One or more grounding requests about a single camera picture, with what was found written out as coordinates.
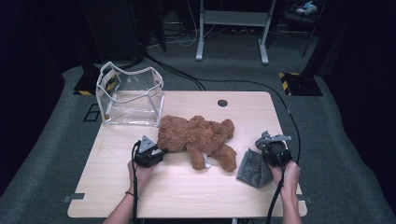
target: teddy bear arm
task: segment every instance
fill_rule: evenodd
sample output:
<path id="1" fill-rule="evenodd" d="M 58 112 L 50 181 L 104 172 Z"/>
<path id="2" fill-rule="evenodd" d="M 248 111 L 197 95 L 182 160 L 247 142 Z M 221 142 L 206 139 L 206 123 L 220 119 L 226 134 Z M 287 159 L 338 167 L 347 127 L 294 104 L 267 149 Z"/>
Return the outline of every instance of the teddy bear arm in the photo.
<path id="1" fill-rule="evenodd" d="M 225 171 L 232 172 L 236 169 L 236 152 L 231 147 L 223 145 L 214 151 L 212 156 L 220 162 Z"/>
<path id="2" fill-rule="evenodd" d="M 187 146 L 187 150 L 191 155 L 192 168 L 195 170 L 205 169 L 205 159 L 202 152 L 197 147 Z"/>

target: teddy bear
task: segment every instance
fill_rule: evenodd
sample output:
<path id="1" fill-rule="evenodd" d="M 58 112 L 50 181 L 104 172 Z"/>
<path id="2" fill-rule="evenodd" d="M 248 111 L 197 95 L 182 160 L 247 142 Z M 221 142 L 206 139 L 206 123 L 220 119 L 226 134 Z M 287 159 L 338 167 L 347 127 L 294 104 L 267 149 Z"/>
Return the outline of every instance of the teddy bear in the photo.
<path id="1" fill-rule="evenodd" d="M 205 120 L 202 116 L 194 116 L 190 120 L 164 116 L 161 118 L 157 146 L 168 152 L 187 149 L 195 170 L 205 169 L 205 153 L 218 160 L 225 171 L 232 172 L 236 169 L 236 152 L 225 142 L 233 138 L 234 129 L 230 119 L 218 123 Z"/>

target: person's left hand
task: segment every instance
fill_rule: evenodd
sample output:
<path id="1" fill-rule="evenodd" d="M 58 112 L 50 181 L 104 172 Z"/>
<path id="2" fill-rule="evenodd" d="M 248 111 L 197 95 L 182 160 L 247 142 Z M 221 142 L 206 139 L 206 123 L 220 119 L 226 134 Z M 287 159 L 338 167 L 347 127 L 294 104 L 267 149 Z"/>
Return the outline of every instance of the person's left hand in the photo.
<path id="1" fill-rule="evenodd" d="M 151 172 L 156 166 L 157 165 L 153 165 L 149 168 L 137 166 L 136 168 L 137 194 L 140 194 L 142 190 L 145 188 L 145 186 L 149 182 L 149 177 L 151 176 Z M 128 162 L 128 170 L 129 170 L 129 180 L 130 180 L 130 187 L 128 191 L 134 193 L 134 170 L 132 168 L 131 161 Z"/>

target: wire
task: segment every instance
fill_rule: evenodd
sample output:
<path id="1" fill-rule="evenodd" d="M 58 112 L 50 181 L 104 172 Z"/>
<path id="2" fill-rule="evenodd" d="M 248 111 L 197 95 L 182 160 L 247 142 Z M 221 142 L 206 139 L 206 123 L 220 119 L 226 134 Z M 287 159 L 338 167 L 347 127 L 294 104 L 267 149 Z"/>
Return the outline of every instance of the wire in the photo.
<path id="1" fill-rule="evenodd" d="M 225 79 L 225 80 L 219 80 L 219 79 L 218 79 L 218 80 L 215 80 L 215 79 L 204 79 L 204 78 L 193 77 L 193 76 L 188 75 L 188 74 L 186 74 L 186 73 L 184 73 L 184 72 L 182 72 L 182 71 L 180 71 L 180 70 L 177 70 L 176 68 L 174 68 L 174 67 L 172 67 L 172 66 L 170 66 L 170 65 L 168 65 L 168 64 L 166 64 L 166 63 L 161 63 L 161 62 L 157 61 L 156 59 L 154 59 L 154 58 L 152 58 L 151 56 L 149 56 L 147 53 L 145 54 L 145 56 L 146 56 L 148 59 L 150 59 L 150 60 L 154 61 L 155 63 L 157 63 L 159 66 L 165 68 L 166 70 L 171 71 L 172 73 L 174 73 L 174 74 L 176 74 L 176 75 L 178 75 L 178 76 L 185 77 L 185 78 L 187 78 L 187 79 L 189 79 L 189 80 L 192 80 L 193 82 L 195 82 L 195 83 L 198 85 L 199 88 L 200 88 L 200 87 L 203 87 L 205 91 L 206 91 L 206 88 L 202 85 L 202 83 L 201 83 L 200 81 L 208 81 L 208 82 L 242 82 L 242 83 L 251 83 L 251 84 L 256 84 L 256 85 L 264 86 L 264 87 L 270 89 L 271 91 L 273 91 L 273 92 L 278 96 L 278 98 L 279 98 L 280 101 L 282 102 L 283 106 L 284 106 L 285 109 L 287 110 L 287 112 L 288 112 L 288 114 L 289 114 L 289 116 L 290 116 L 290 118 L 291 118 L 291 121 L 292 121 L 292 123 L 293 123 L 293 125 L 294 125 L 294 128 L 295 128 L 295 130 L 296 130 L 296 132 L 297 132 L 297 139 L 298 139 L 298 154 L 297 154 L 296 163 L 297 163 L 297 164 L 299 163 L 299 161 L 300 161 L 300 154 L 301 154 L 300 132 L 299 132 L 299 130 L 298 130 L 298 127 L 297 127 L 297 125 L 296 125 L 296 122 L 295 122 L 295 120 L 294 120 L 293 115 L 291 114 L 291 112 L 289 111 L 288 107 L 286 106 L 285 101 L 282 99 L 282 97 L 280 96 L 280 94 L 279 94 L 276 90 L 274 90 L 274 88 L 272 88 L 272 87 L 270 87 L 270 86 L 268 86 L 268 85 L 265 85 L 265 84 L 263 84 L 263 83 L 260 83 L 260 82 L 248 81 L 248 80 L 239 80 L 239 79 Z M 277 157 L 277 159 L 278 159 L 279 167 L 281 168 L 282 177 L 281 177 L 281 179 L 279 180 L 279 183 L 278 183 L 278 185 L 277 185 L 276 192 L 275 192 L 275 194 L 274 194 L 273 200 L 271 201 L 270 209 L 268 210 L 268 215 L 267 215 L 267 219 L 266 219 L 266 223 L 267 223 L 267 224 L 269 224 L 270 221 L 271 221 L 271 215 L 272 215 L 272 212 L 273 212 L 273 210 L 274 210 L 274 206 L 275 206 L 275 203 L 276 203 L 276 199 L 277 199 L 277 197 L 278 197 L 278 195 L 279 195 L 279 193 L 280 193 L 280 191 L 281 191 L 281 189 L 282 189 L 282 187 L 283 187 L 283 182 L 284 182 L 284 178 L 285 178 L 285 169 L 286 169 L 286 167 L 283 165 L 282 161 L 280 160 L 280 158 L 279 158 L 277 155 L 276 155 L 276 157 Z"/>
<path id="2" fill-rule="evenodd" d="M 132 160 L 131 160 L 132 170 L 134 172 L 134 211 L 132 214 L 132 218 L 133 218 L 133 223 L 136 223 L 136 224 L 138 223 L 137 222 L 137 200 L 139 198 L 137 195 L 137 177 L 136 177 L 136 170 L 137 170 L 138 164 L 136 166 L 134 166 L 134 153 L 136 151 L 136 148 L 140 146 L 140 143 L 141 142 L 139 140 L 134 144 L 134 148 L 132 149 Z"/>
<path id="3" fill-rule="evenodd" d="M 205 40 L 214 40 L 217 37 L 234 36 L 234 35 L 257 35 L 257 34 L 253 34 L 251 32 L 239 32 L 239 33 L 233 32 L 233 33 L 224 34 L 222 31 L 220 31 L 221 34 L 219 35 L 218 32 L 212 32 L 213 28 L 214 28 L 214 26 L 212 26 L 212 28 L 204 35 Z M 189 35 L 189 33 L 186 33 L 186 31 L 182 31 L 182 29 L 180 27 L 178 30 L 174 30 L 173 28 L 168 28 L 168 29 L 166 29 L 166 31 L 177 32 L 177 33 L 172 34 L 172 35 L 165 35 L 167 40 L 173 40 L 173 39 L 176 40 L 176 41 L 166 41 L 165 44 L 175 44 L 175 43 L 180 44 L 180 43 L 186 43 L 186 42 L 194 43 L 197 40 L 196 32 L 194 35 Z M 181 38 L 184 38 L 184 37 L 190 37 L 190 39 L 181 40 Z M 183 47 L 189 47 L 189 46 L 191 46 L 191 44 L 189 44 L 189 45 L 181 45 L 180 44 L 180 45 Z M 156 41 L 155 38 L 152 38 L 151 41 L 148 43 L 147 48 L 150 49 L 150 48 L 154 48 L 154 47 L 158 47 L 158 46 L 160 46 L 158 41 Z"/>
<path id="4" fill-rule="evenodd" d="M 301 155 L 301 138 L 300 138 L 300 131 L 299 131 L 298 127 L 297 127 L 297 124 L 296 124 L 296 122 L 295 122 L 295 120 L 294 120 L 293 115 L 291 114 L 291 112 L 289 111 L 288 107 L 286 106 L 285 101 L 282 99 L 282 97 L 280 96 L 280 94 L 279 94 L 276 90 L 274 90 L 274 88 L 272 88 L 272 87 L 270 87 L 270 86 L 268 86 L 268 85 L 265 85 L 265 84 L 263 84 L 263 83 L 260 83 L 260 82 L 248 81 L 248 80 L 240 80 L 240 79 L 225 79 L 225 80 L 220 80 L 220 79 L 204 79 L 204 78 L 193 77 L 193 76 L 188 75 L 188 74 L 186 74 L 186 73 L 184 73 L 184 72 L 182 72 L 182 71 L 180 71 L 180 70 L 178 70 L 178 69 L 176 69 L 176 68 L 174 68 L 174 67 L 172 67 L 172 66 L 170 66 L 170 65 L 168 65 L 168 64 L 166 64 L 166 63 L 162 63 L 162 62 L 160 62 L 160 61 L 154 59 L 153 57 L 149 56 L 147 53 L 145 54 L 145 57 L 147 57 L 148 59 L 150 59 L 150 60 L 152 60 L 153 62 L 157 63 L 159 66 L 161 66 L 161 67 L 164 68 L 165 70 L 170 71 L 170 72 L 172 72 L 172 73 L 174 73 L 174 74 L 176 74 L 176 75 L 178 75 L 178 76 L 180 76 L 180 77 L 184 77 L 184 78 L 187 78 L 187 79 L 193 81 L 195 84 L 198 85 L 199 90 L 201 90 L 201 88 L 202 88 L 202 89 L 204 89 L 204 91 L 206 91 L 206 88 L 205 88 L 204 85 L 201 83 L 201 81 L 207 81 L 207 82 L 242 82 L 242 83 L 251 83 L 251 84 L 256 84 L 256 85 L 264 86 L 265 88 L 268 88 L 268 89 L 270 89 L 271 91 L 273 91 L 273 92 L 277 95 L 277 97 L 280 99 L 280 101 L 282 102 L 282 105 L 285 107 L 286 111 L 288 112 L 288 114 L 289 114 L 289 116 L 290 116 L 290 118 L 291 118 L 291 121 L 292 121 L 292 123 L 293 123 L 293 126 L 294 126 L 294 128 L 295 128 L 295 130 L 296 130 L 297 139 L 298 139 L 298 151 L 297 151 L 297 160 L 296 160 L 296 163 L 297 163 L 297 164 L 299 163 L 299 161 L 300 161 L 300 155 Z"/>
<path id="5" fill-rule="evenodd" d="M 184 72 L 182 72 L 182 71 L 180 71 L 180 70 L 178 70 L 178 69 L 176 69 L 176 68 L 174 68 L 174 67 L 172 67 L 172 66 L 170 66 L 170 65 L 168 65 L 166 63 L 161 63 L 160 61 L 157 61 L 153 57 L 149 56 L 147 53 L 145 54 L 145 57 L 150 59 L 150 60 L 152 60 L 153 62 L 157 63 L 163 69 L 165 69 L 165 70 L 167 70 L 167 71 L 169 71 L 169 72 L 171 72 L 171 73 L 173 73 L 173 74 L 175 74 L 177 76 L 184 77 L 186 79 L 189 79 L 189 80 L 193 81 L 198 86 L 198 89 L 200 91 L 201 90 L 206 91 L 205 86 L 196 77 L 192 77 L 192 76 L 190 76 L 190 75 L 188 75 L 188 74 L 186 74 L 186 73 L 184 73 Z"/>
<path id="6" fill-rule="evenodd" d="M 223 0 L 221 0 L 221 3 L 220 3 L 220 11 L 222 11 L 222 4 L 223 4 Z M 216 26 L 216 24 L 214 24 L 214 25 L 212 26 L 212 28 L 210 28 L 210 30 L 204 35 L 204 38 L 205 38 L 207 35 L 209 35 L 209 33 L 213 30 L 213 28 L 215 28 L 215 26 Z"/>
<path id="7" fill-rule="evenodd" d="M 270 208 L 268 209 L 268 214 L 267 214 L 267 218 L 266 218 L 266 224 L 269 224 L 271 222 L 271 216 L 272 216 L 272 212 L 274 210 L 275 207 L 275 203 L 276 203 L 276 199 L 279 196 L 279 193 L 281 191 L 281 189 L 283 188 L 283 182 L 285 181 L 285 170 L 286 167 L 285 165 L 283 165 L 283 162 L 280 160 L 280 158 L 277 156 L 277 154 L 275 154 L 277 157 L 277 163 L 280 167 L 280 170 L 282 172 L 282 177 L 279 180 L 279 183 L 277 183 L 277 187 L 276 187 L 276 191 L 273 197 L 273 200 L 271 201 L 271 205 Z"/>
<path id="8" fill-rule="evenodd" d="M 195 22 L 194 17 L 192 16 L 192 12 L 191 12 L 190 0 L 188 0 L 187 3 L 188 3 L 188 5 L 189 5 L 189 11 L 190 11 L 190 15 L 191 15 L 191 18 L 192 18 L 192 22 L 194 23 L 195 37 L 194 37 L 194 39 L 191 41 L 191 43 L 190 43 L 189 45 L 183 45 L 183 44 L 181 44 L 181 41 L 178 40 L 177 37 L 174 37 L 174 39 L 177 40 L 177 42 L 178 42 L 181 46 L 183 46 L 183 47 L 189 47 L 189 46 L 191 46 L 191 45 L 197 40 L 197 36 L 198 36 L 197 25 L 196 25 L 196 22 Z"/>

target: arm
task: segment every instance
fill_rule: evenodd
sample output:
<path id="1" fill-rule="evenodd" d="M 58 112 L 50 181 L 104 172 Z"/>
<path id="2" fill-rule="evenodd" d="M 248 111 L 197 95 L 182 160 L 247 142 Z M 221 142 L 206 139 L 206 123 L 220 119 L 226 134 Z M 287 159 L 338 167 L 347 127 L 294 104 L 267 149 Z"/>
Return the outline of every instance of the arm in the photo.
<path id="1" fill-rule="evenodd" d="M 276 185 L 278 185 L 282 173 L 279 167 L 270 166 Z M 302 223 L 298 210 L 296 190 L 300 177 L 300 167 L 294 161 L 290 161 L 285 168 L 285 179 L 280 197 L 283 204 L 283 224 Z"/>
<path id="2" fill-rule="evenodd" d="M 151 171 L 155 166 L 150 168 L 138 167 L 136 169 L 136 178 L 137 178 L 137 194 L 143 191 L 144 187 L 147 185 L 149 181 L 149 177 L 151 175 Z M 130 179 L 130 187 L 128 189 L 129 192 L 134 193 L 134 171 L 132 169 L 132 163 L 128 162 L 129 169 L 129 179 Z M 129 219 L 131 218 L 132 212 L 134 210 L 134 196 L 128 193 L 125 193 L 125 196 L 122 198 L 121 202 L 117 207 L 111 212 L 110 216 L 105 220 L 104 223 L 129 223 Z"/>

